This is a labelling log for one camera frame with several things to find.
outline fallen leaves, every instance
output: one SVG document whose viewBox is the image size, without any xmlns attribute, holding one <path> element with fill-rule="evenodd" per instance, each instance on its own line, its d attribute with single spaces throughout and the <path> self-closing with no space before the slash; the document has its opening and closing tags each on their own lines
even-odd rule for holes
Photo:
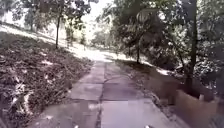
<svg viewBox="0 0 224 128">
<path fill-rule="evenodd" d="M 90 69 L 89 60 L 41 40 L 3 32 L 0 37 L 0 109 L 13 128 L 26 127 L 47 106 L 60 103 Z"/>
</svg>

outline tree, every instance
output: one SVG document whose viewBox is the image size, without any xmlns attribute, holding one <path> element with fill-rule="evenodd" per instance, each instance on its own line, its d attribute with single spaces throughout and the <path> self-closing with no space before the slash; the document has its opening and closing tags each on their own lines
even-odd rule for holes
<svg viewBox="0 0 224 128">
<path fill-rule="evenodd" d="M 30 26 L 30 29 L 33 29 L 33 25 L 37 29 L 42 29 L 49 22 L 56 21 L 56 48 L 58 48 L 60 24 L 69 22 L 74 29 L 82 29 L 81 18 L 91 10 L 89 2 L 86 3 L 84 0 L 19 0 L 8 5 L 9 2 L 4 0 L 1 6 L 4 6 L 6 11 L 13 8 L 14 20 L 19 20 L 26 14 L 25 23 Z"/>
<path fill-rule="evenodd" d="M 223 40 L 224 31 L 220 29 L 224 23 L 223 3 L 222 0 L 115 0 L 98 20 L 113 24 L 116 42 L 124 53 L 137 56 L 137 62 L 141 54 L 162 68 L 181 67 L 179 73 L 185 74 L 190 92 L 193 78 L 205 74 L 200 67 L 213 65 L 214 70 L 208 70 L 207 74 L 216 71 L 215 63 L 221 62 L 211 59 L 216 52 L 209 49 Z M 148 17 L 144 24 L 136 20 L 141 12 Z"/>
</svg>

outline paved walkway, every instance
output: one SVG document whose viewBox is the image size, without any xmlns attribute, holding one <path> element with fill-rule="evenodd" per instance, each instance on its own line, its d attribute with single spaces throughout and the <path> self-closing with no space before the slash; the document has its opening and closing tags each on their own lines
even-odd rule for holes
<svg viewBox="0 0 224 128">
<path fill-rule="evenodd" d="M 134 88 L 115 63 L 96 62 L 69 92 L 29 128 L 183 128 Z"/>
</svg>

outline sunlight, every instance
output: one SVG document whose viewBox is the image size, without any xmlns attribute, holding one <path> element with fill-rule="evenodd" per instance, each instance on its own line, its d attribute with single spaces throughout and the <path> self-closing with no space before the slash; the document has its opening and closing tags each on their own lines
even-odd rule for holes
<svg viewBox="0 0 224 128">
<path fill-rule="evenodd" d="M 47 60 L 43 60 L 43 61 L 41 61 L 41 63 L 42 64 L 46 64 L 48 66 L 52 66 L 53 65 L 53 63 L 51 63 L 50 61 L 47 61 Z"/>
<path fill-rule="evenodd" d="M 162 74 L 162 75 L 166 75 L 166 76 L 169 75 L 169 74 L 168 74 L 169 71 L 164 70 L 164 69 L 158 69 L 158 68 L 157 68 L 156 71 L 159 72 L 159 73 Z"/>
<path fill-rule="evenodd" d="M 90 110 L 98 109 L 98 108 L 100 108 L 100 107 L 101 107 L 100 104 L 89 104 L 89 105 L 88 105 L 88 108 L 89 108 Z"/>
<path fill-rule="evenodd" d="M 44 119 L 48 119 L 48 120 L 51 120 L 51 119 L 53 119 L 53 116 L 50 116 L 50 115 L 46 115 L 46 116 L 44 117 Z"/>
<path fill-rule="evenodd" d="M 27 114 L 32 115 L 33 113 L 31 112 L 30 108 L 29 108 L 29 98 L 30 95 L 33 94 L 34 92 L 29 92 L 28 94 L 26 94 L 24 96 L 24 107 L 25 107 L 25 111 Z"/>
</svg>

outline dirt ground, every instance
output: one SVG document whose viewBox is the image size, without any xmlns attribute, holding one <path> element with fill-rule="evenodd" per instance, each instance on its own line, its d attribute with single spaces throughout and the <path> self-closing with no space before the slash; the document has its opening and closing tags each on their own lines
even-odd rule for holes
<svg viewBox="0 0 224 128">
<path fill-rule="evenodd" d="M 60 103 L 92 62 L 55 45 L 0 32 L 0 119 L 24 128 L 47 106 Z"/>
</svg>

